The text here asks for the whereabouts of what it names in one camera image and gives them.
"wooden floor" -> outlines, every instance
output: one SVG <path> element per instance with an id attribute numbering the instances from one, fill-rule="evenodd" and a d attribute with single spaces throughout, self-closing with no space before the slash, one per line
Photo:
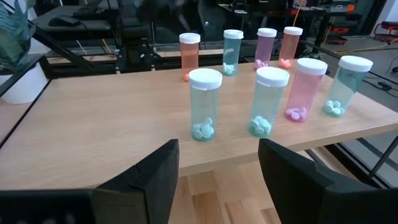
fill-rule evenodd
<path id="1" fill-rule="evenodd" d="M 331 169 L 354 178 L 326 149 L 314 149 Z M 305 152 L 299 152 L 309 159 Z M 278 224 L 258 161 L 181 177 L 170 224 Z"/>

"white bottle cap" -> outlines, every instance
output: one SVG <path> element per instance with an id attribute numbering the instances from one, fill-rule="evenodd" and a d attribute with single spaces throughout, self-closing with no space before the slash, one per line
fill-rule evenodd
<path id="1" fill-rule="evenodd" d="M 297 60 L 297 70 L 309 75 L 324 75 L 328 64 L 317 59 L 300 58 Z"/>
<path id="2" fill-rule="evenodd" d="M 256 81 L 264 86 L 284 87 L 289 82 L 289 73 L 280 68 L 262 67 L 256 73 Z"/>
<path id="3" fill-rule="evenodd" d="M 189 73 L 189 84 L 197 90 L 215 90 L 222 82 L 223 75 L 211 68 L 197 68 Z"/>
<path id="4" fill-rule="evenodd" d="M 194 33 L 180 34 L 180 43 L 183 44 L 197 44 L 200 42 L 200 35 Z"/>
<path id="5" fill-rule="evenodd" d="M 357 56 L 342 56 L 338 65 L 354 72 L 368 72 L 371 70 L 373 62 Z"/>
<path id="6" fill-rule="evenodd" d="M 241 31 L 241 30 L 224 30 L 224 38 L 243 39 L 243 31 Z"/>
<path id="7" fill-rule="evenodd" d="M 276 37 L 276 33 L 278 33 L 275 29 L 270 28 L 260 28 L 257 30 L 257 35 L 261 37 Z"/>
<path id="8" fill-rule="evenodd" d="M 285 27 L 284 34 L 288 35 L 302 35 L 303 29 L 298 27 Z"/>

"pill bottle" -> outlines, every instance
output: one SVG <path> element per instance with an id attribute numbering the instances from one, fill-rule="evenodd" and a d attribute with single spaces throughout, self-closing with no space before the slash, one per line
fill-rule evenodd
<path id="1" fill-rule="evenodd" d="M 189 73 L 191 133 L 197 141 L 209 141 L 215 136 L 218 90 L 222 80 L 222 74 L 210 68 L 198 68 Z"/>
<path id="2" fill-rule="evenodd" d="M 335 79 L 322 106 L 324 113 L 336 118 L 344 115 L 373 62 L 356 56 L 342 56 L 338 65 Z"/>
<path id="3" fill-rule="evenodd" d="M 180 35 L 182 79 L 187 82 L 188 74 L 198 68 L 200 35 L 184 33 Z"/>
<path id="4" fill-rule="evenodd" d="M 305 121 L 327 69 L 328 65 L 321 60 L 312 58 L 297 60 L 297 69 L 284 113 L 288 120 Z"/>
<path id="5" fill-rule="evenodd" d="M 268 66 L 276 34 L 277 31 L 270 28 L 260 28 L 257 30 L 258 39 L 256 56 L 254 58 L 253 65 L 254 71 L 259 68 Z"/>
<path id="6" fill-rule="evenodd" d="M 241 39 L 243 39 L 243 31 L 224 30 L 223 75 L 233 76 L 238 73 Z"/>
<path id="7" fill-rule="evenodd" d="M 289 73 L 280 68 L 262 67 L 256 72 L 256 87 L 248 131 L 259 138 L 268 137 L 274 126 Z"/>
<path id="8" fill-rule="evenodd" d="M 293 58 L 296 54 L 297 45 L 303 29 L 298 27 L 285 27 L 282 47 L 280 48 L 278 67 L 290 68 L 293 65 Z"/>

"translucent blue pill bottle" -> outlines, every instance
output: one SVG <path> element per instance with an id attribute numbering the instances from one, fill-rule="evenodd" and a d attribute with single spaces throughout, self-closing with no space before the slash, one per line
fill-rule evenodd
<path id="1" fill-rule="evenodd" d="M 338 62 L 333 84 L 330 87 L 322 111 L 339 118 L 345 114 L 351 99 L 354 97 L 363 78 L 371 70 L 373 62 L 356 56 L 343 56 Z"/>
<path id="2" fill-rule="evenodd" d="M 239 51 L 243 31 L 224 30 L 223 74 L 233 76 L 238 73 Z"/>
<path id="3" fill-rule="evenodd" d="M 281 68 L 262 67 L 256 72 L 256 88 L 248 131 L 259 138 L 268 137 L 274 127 L 289 73 Z"/>
<path id="4" fill-rule="evenodd" d="M 189 73 L 191 133 L 197 141 L 209 141 L 215 136 L 218 90 L 222 81 L 222 74 L 210 68 L 198 68 Z"/>

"green plant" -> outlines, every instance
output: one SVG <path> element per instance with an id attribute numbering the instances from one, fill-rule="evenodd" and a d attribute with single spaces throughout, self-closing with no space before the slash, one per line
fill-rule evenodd
<path id="1" fill-rule="evenodd" d="M 14 13 L 8 13 L 0 2 L 0 64 L 15 72 L 27 63 L 30 39 L 35 26 L 29 28 L 27 11 L 35 0 L 26 0 L 26 10 L 22 12 L 18 0 L 14 0 Z"/>

